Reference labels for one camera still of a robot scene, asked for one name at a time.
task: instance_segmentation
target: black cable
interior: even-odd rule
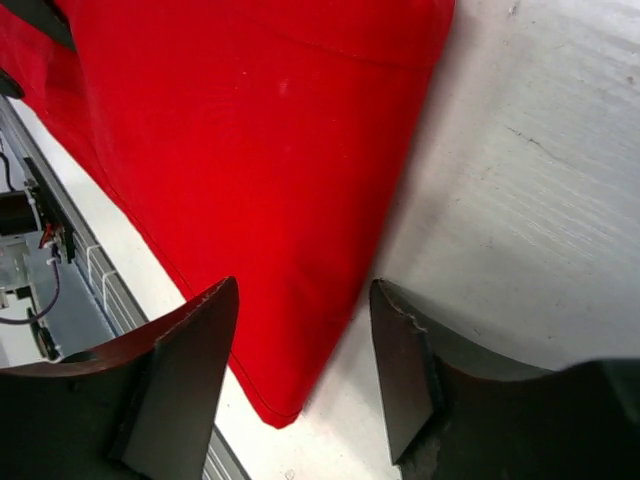
[[[16,189],[11,184],[11,165],[9,164],[9,159],[4,154],[4,152],[0,152],[0,158],[2,158],[2,163],[4,163],[4,176],[7,179],[7,186],[9,187],[9,191],[15,192]]]
[[[53,294],[53,298],[49,302],[49,305],[47,305],[44,308],[44,310],[38,312],[37,314],[35,314],[33,317],[30,317],[30,318],[17,320],[13,318],[0,317],[0,324],[14,325],[14,326],[15,325],[31,325],[32,323],[37,322],[38,320],[40,320],[42,317],[44,317],[47,313],[51,311],[53,306],[58,301],[58,297],[60,296],[60,272],[58,272],[58,264],[56,263],[55,257],[51,257],[51,259],[49,259],[49,262],[51,263],[51,267],[53,268],[53,277],[56,282],[56,292]]]

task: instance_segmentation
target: red fabric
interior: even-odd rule
[[[58,0],[0,65],[191,298],[236,276],[231,368],[299,414],[347,325],[453,0]]]

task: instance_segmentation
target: white surface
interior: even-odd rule
[[[9,307],[0,309],[0,316],[6,318],[27,318],[27,308],[31,307],[31,300],[25,298],[18,300],[14,294],[7,295]],[[28,325],[2,325],[0,324],[0,343],[4,350],[1,360],[8,365],[0,363],[0,368],[42,361],[42,355]]]
[[[377,272],[523,361],[640,356],[639,44],[640,0],[459,0]],[[21,113],[145,312],[177,306],[126,219]],[[217,423],[254,480],[399,478],[366,308],[293,426],[262,425],[231,374]]]

